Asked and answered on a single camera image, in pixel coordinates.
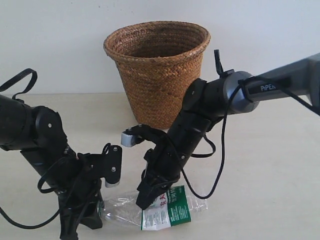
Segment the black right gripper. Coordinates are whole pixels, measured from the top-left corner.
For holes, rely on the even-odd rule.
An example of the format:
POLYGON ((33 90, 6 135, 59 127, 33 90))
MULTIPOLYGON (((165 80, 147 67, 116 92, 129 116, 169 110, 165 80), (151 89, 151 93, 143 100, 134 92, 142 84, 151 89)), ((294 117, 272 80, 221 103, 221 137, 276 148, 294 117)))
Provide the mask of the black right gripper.
POLYGON ((160 195, 160 191, 168 190, 180 179, 183 166, 182 156, 172 149, 148 149, 144 155, 146 167, 141 174, 141 182, 137 187, 136 205, 146 210, 160 195))

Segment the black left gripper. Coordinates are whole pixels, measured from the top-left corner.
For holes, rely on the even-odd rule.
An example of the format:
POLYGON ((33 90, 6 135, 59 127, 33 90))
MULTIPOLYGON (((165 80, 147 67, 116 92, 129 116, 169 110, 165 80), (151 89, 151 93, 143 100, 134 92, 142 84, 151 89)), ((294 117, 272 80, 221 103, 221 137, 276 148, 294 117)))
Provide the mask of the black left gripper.
POLYGON ((83 222, 101 219, 103 198, 101 153, 64 152, 58 164, 58 195, 61 240, 78 240, 78 216, 84 210, 83 222))

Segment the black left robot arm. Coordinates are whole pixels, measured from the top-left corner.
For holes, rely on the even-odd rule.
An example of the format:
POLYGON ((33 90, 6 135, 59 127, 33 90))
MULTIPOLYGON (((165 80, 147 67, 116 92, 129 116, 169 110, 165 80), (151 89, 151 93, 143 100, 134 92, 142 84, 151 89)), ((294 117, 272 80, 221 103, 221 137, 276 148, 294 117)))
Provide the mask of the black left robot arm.
POLYGON ((101 180, 88 176, 87 158, 69 146, 58 112, 1 96, 0 148, 19 151, 40 175, 38 190, 57 195, 60 239, 77 240, 79 225, 102 228, 98 214, 101 180))

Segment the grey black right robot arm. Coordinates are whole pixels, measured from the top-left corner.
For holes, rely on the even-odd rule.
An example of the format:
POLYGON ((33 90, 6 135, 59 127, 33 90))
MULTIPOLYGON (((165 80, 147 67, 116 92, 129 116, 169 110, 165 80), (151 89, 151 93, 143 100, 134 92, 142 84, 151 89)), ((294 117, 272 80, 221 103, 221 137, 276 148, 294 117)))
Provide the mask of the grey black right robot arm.
POLYGON ((194 150, 217 123, 230 115, 254 111, 260 102, 293 98, 315 114, 320 112, 320 55, 318 53, 258 75, 246 71, 223 71, 219 78, 196 79, 188 87, 182 107, 168 131, 138 125, 142 138, 155 147, 145 154, 147 162, 138 185, 136 204, 148 208, 180 177, 194 150))

